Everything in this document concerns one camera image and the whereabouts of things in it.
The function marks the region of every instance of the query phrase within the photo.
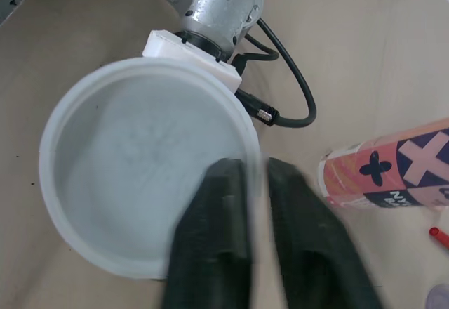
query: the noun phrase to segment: purple object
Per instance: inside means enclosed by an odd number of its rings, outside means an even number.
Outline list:
[[[427,295],[426,309],[448,309],[449,308],[449,286],[440,284],[432,288]]]

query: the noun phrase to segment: red marker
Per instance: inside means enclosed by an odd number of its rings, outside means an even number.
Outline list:
[[[439,230],[437,227],[432,227],[429,234],[440,242],[444,247],[449,249],[449,235]]]

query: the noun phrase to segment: black cross pattern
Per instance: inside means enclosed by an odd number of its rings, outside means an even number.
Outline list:
[[[390,171],[391,167],[390,162],[379,162],[379,152],[374,151],[370,156],[370,163],[363,165],[358,171],[364,176],[371,175],[373,183],[377,186],[382,186],[384,182],[381,173]]]
[[[446,199],[449,199],[449,188],[440,188],[440,192],[443,193]]]

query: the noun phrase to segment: table surface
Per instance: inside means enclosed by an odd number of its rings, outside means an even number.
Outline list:
[[[446,0],[265,1],[263,17],[303,71],[319,115],[302,130],[256,129],[265,152],[298,165],[311,183],[329,150],[449,115]],[[160,282],[110,275],[62,242],[42,202],[37,149],[51,110],[74,83],[139,55],[151,29],[176,30],[176,22],[163,0],[26,0],[0,26],[0,307],[158,307]],[[251,63],[243,80],[282,115],[307,112],[281,61]],[[266,195],[257,211],[253,306],[282,308]],[[449,256],[427,234],[433,225],[449,230],[447,211],[339,214],[386,308],[423,308],[429,290],[449,282]]]

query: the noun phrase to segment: pink spray can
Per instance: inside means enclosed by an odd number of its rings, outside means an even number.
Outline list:
[[[449,119],[331,152],[318,177],[335,206],[449,206]]]

